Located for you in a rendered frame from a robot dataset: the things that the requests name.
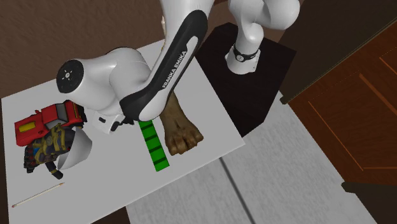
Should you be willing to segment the green bar with black stripes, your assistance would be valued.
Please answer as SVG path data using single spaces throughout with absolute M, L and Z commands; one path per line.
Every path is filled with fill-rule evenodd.
M 155 170 L 158 172 L 167 168 L 169 166 L 169 162 L 153 122 L 150 120 L 147 122 L 138 122 L 138 124 Z

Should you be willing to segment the white table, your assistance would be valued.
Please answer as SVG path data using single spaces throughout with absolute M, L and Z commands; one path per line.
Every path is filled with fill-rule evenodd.
M 54 178 L 44 165 L 32 173 L 23 167 L 24 149 L 15 140 L 15 122 L 65 97 L 48 81 L 2 99 L 8 224 L 91 224 L 133 201 L 226 155 L 244 144 L 239 132 L 196 60 L 175 87 L 175 94 L 203 141 L 182 155 L 168 156 L 156 171 L 138 125 L 122 125 L 113 134 L 84 131 L 93 142 L 88 158 Z M 17 207 L 36 193 L 64 185 Z

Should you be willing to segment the brown foot figure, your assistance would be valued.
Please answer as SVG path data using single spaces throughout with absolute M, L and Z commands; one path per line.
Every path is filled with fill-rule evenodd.
M 160 119 L 165 145 L 172 156 L 182 155 L 204 139 L 199 129 L 186 117 L 174 92 L 170 94 Z

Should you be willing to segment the red toy truck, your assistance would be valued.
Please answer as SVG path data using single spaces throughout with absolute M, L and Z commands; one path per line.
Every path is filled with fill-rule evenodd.
M 18 146 L 27 146 L 33 140 L 44 137 L 50 129 L 61 124 L 62 127 L 83 127 L 87 122 L 84 108 L 70 100 L 56 103 L 27 118 L 15 122 L 15 137 Z

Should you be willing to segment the dark armoured action figure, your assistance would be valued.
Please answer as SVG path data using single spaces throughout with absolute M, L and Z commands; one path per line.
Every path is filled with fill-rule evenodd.
M 57 179 L 62 179 L 63 174 L 57 169 L 55 161 L 71 150 L 76 132 L 60 124 L 51 128 L 44 137 L 33 140 L 25 147 L 24 168 L 27 173 L 45 164 L 48 171 Z

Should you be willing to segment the pale pencil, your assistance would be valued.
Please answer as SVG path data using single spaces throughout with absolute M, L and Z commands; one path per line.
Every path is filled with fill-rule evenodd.
M 52 186 L 52 187 L 50 187 L 50 188 L 48 188 L 46 190 L 43 190 L 42 192 L 36 193 L 35 195 L 32 195 L 32 196 L 30 196 L 30 197 L 28 197 L 28 198 L 26 198 L 24 200 L 21 200 L 20 202 L 17 202 L 16 204 L 13 204 L 11 207 L 12 208 L 17 207 L 17 206 L 19 206 L 19 205 L 21 205 L 23 203 L 26 203 L 27 201 L 30 201 L 32 199 L 35 199 L 36 197 L 39 197 L 40 195 L 48 193 L 48 192 L 50 192 L 50 191 L 52 191 L 52 190 L 54 190 L 54 189 L 56 189 L 56 188 L 58 188 L 58 187 L 60 187 L 60 186 L 62 186 L 64 184 L 65 184 L 65 182 L 59 183 L 59 184 L 57 184 L 55 186 Z

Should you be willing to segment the black robot stand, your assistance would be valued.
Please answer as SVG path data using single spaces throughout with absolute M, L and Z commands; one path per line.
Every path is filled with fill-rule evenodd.
M 244 137 L 262 124 L 285 79 L 296 51 L 267 38 L 260 45 L 256 71 L 234 74 L 225 55 L 237 37 L 237 26 L 215 27 L 195 55 L 239 134 Z

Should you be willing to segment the brown wooden door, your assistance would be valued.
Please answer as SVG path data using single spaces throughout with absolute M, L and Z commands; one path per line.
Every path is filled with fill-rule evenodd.
M 344 181 L 397 186 L 397 19 L 289 106 Z

